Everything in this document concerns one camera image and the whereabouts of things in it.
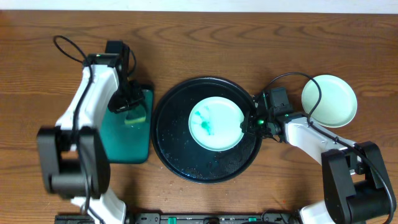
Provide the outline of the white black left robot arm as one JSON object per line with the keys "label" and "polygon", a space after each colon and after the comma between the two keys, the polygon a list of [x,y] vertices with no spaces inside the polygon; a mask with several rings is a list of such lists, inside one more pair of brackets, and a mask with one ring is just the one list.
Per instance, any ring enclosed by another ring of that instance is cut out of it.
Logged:
{"label": "white black left robot arm", "polygon": [[148,157],[153,95],[129,79],[131,60],[129,52],[88,55],[67,110],[37,133],[46,191],[78,206],[88,223],[129,221],[110,186],[111,165]]}

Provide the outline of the green yellow sponge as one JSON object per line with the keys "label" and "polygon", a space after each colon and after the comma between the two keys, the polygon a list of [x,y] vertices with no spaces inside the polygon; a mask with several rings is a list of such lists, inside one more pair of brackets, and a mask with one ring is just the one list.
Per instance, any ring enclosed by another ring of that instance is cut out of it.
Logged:
{"label": "green yellow sponge", "polygon": [[144,106],[139,105],[132,110],[129,110],[126,114],[124,123],[126,125],[133,125],[137,123],[143,123],[146,120],[147,112]]}

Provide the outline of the mint green plate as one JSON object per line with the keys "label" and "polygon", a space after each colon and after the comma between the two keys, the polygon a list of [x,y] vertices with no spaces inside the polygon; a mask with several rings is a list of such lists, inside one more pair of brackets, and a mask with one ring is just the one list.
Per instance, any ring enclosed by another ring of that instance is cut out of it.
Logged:
{"label": "mint green plate", "polygon": [[358,109],[354,90],[343,79],[333,75],[319,75],[304,86],[301,96],[306,113],[312,108],[311,117],[328,128],[340,128],[349,124]]}
{"label": "mint green plate", "polygon": [[188,129],[201,147],[221,152],[235,147],[242,140],[243,120],[243,112],[236,103],[212,96],[193,107],[188,118]]}

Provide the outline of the black rectangular soapy water tray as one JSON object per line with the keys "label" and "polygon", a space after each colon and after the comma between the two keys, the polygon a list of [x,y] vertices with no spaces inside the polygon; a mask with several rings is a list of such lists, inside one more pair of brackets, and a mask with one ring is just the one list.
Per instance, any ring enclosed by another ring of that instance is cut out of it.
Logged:
{"label": "black rectangular soapy water tray", "polygon": [[149,156],[150,126],[154,88],[142,85],[145,99],[139,105],[145,107],[147,116],[143,123],[126,125],[128,111],[112,113],[107,110],[104,115],[100,136],[103,146],[112,164],[142,164]]}

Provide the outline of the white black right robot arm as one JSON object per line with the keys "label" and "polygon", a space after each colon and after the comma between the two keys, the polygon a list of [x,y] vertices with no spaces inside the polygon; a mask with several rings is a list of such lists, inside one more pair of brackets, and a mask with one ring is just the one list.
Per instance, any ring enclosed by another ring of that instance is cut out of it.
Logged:
{"label": "white black right robot arm", "polygon": [[383,215],[392,221],[397,202],[375,143],[356,143],[321,127],[294,111],[286,92],[265,91],[253,102],[243,133],[295,146],[322,167],[324,199],[299,211],[302,223],[365,223]]}

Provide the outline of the black round tray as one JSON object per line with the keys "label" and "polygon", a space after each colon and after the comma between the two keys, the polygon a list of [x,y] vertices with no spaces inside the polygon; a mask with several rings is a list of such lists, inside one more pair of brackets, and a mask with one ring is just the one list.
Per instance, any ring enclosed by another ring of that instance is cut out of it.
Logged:
{"label": "black round tray", "polygon": [[159,159],[177,176],[201,184],[216,184],[241,174],[257,156],[262,142],[244,134],[226,151],[200,146],[189,132],[188,117],[197,103],[211,96],[231,100],[243,113],[255,109],[252,96],[238,84],[224,78],[200,77],[171,88],[152,115],[151,138]]}

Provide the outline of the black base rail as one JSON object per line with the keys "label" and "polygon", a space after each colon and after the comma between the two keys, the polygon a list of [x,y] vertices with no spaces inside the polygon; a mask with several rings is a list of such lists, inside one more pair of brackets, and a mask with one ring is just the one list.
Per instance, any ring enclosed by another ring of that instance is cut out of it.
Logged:
{"label": "black base rail", "polygon": [[300,223],[295,215],[288,213],[265,213],[263,215],[160,215],[140,213],[127,217],[129,224],[234,224],[234,223]]}

